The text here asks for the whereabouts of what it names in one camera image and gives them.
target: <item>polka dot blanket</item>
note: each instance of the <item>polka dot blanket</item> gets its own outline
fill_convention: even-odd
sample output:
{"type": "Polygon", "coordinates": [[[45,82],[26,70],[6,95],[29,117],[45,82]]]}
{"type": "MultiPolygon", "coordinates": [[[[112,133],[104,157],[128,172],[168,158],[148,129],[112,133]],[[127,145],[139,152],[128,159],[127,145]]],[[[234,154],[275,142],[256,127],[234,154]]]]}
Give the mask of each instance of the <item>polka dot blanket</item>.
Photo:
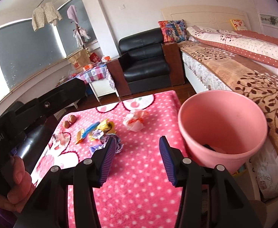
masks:
{"type": "MultiPolygon", "coordinates": [[[[171,146],[186,155],[177,123],[179,108],[176,93],[167,91],[66,115],[55,131],[62,131],[66,143],[59,146],[49,143],[32,173],[33,183],[38,184],[53,165],[68,168],[90,158],[91,142],[86,138],[76,144],[76,134],[92,123],[109,118],[115,123],[124,146],[115,155],[103,187],[94,189],[101,226],[174,227],[182,189],[168,182],[158,142],[165,135],[171,146]],[[145,128],[138,132],[128,131],[122,124],[133,108],[149,112],[144,118],[145,128]],[[65,129],[62,124],[71,114],[77,117],[77,121],[65,129]]],[[[73,188],[69,186],[70,228],[75,228],[73,210],[73,188]]]]}

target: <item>pink bucket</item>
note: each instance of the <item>pink bucket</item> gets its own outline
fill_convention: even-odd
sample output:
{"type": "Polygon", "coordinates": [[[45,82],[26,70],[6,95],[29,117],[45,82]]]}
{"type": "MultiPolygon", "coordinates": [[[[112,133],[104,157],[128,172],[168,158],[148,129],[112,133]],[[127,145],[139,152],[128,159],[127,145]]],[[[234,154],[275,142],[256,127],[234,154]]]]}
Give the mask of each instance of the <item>pink bucket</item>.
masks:
{"type": "Polygon", "coordinates": [[[178,124],[194,161],[209,168],[222,164],[230,173],[258,152],[268,132],[257,104],[225,90],[190,97],[179,110],[178,124]],[[202,146],[205,144],[215,151],[202,146]]]}

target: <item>human hand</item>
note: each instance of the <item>human hand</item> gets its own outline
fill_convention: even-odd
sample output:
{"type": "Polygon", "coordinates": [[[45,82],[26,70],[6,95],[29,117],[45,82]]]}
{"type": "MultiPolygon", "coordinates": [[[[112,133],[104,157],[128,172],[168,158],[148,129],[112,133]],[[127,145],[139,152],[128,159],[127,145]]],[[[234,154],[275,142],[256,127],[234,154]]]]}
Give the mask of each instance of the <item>human hand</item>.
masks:
{"type": "Polygon", "coordinates": [[[14,156],[11,161],[13,164],[13,180],[16,185],[6,197],[0,195],[0,208],[21,213],[35,190],[35,186],[32,184],[32,177],[25,171],[23,160],[18,156],[14,156]]]}

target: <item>orange ribbon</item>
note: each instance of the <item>orange ribbon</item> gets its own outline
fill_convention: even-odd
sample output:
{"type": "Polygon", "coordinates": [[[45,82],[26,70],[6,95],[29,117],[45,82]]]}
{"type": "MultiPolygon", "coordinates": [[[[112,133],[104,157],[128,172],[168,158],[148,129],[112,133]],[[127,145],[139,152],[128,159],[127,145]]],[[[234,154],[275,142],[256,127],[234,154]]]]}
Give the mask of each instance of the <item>orange ribbon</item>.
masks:
{"type": "Polygon", "coordinates": [[[134,119],[134,118],[131,118],[129,121],[128,121],[128,125],[136,122],[136,121],[140,121],[141,123],[143,123],[143,119],[142,118],[137,118],[137,119],[134,119]]]}

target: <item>wooden floor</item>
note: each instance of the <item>wooden floor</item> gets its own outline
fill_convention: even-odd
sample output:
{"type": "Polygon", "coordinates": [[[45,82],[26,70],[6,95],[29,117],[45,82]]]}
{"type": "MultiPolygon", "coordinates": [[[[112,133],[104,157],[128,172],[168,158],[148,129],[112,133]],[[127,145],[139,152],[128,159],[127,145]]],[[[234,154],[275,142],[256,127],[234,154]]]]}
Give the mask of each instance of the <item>wooden floor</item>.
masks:
{"type": "Polygon", "coordinates": [[[149,92],[136,93],[136,94],[132,94],[132,95],[128,95],[128,96],[123,96],[123,97],[120,97],[120,100],[116,96],[115,93],[112,93],[112,94],[108,94],[108,95],[99,97],[100,102],[98,102],[97,99],[95,98],[95,96],[92,94],[86,98],[81,99],[78,102],[78,109],[76,109],[74,106],[68,107],[65,115],[70,112],[83,111],[83,110],[95,108],[95,107],[98,107],[101,105],[106,105],[106,104],[119,102],[119,101],[123,101],[123,100],[127,100],[127,99],[150,95],[150,94],[154,94],[154,93],[165,92],[165,91],[169,91],[169,90],[174,90],[177,93],[177,96],[181,103],[183,103],[189,97],[196,94],[196,92],[194,91],[194,89],[190,83],[186,83],[184,85],[179,85],[179,86],[174,86],[174,87],[157,89],[157,90],[153,90],[153,91],[149,91],[149,92]]]}

